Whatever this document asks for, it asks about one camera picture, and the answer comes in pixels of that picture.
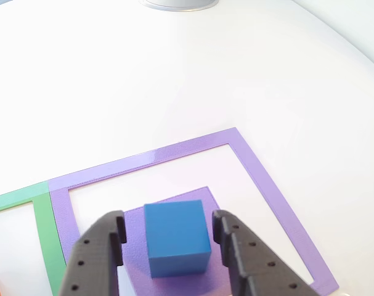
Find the circular base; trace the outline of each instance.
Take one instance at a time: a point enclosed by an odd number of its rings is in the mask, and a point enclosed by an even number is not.
[[[165,10],[165,11],[196,11],[213,7],[218,3],[219,0],[194,0],[193,6],[175,6],[176,1],[172,0],[139,0],[141,4],[153,9]]]

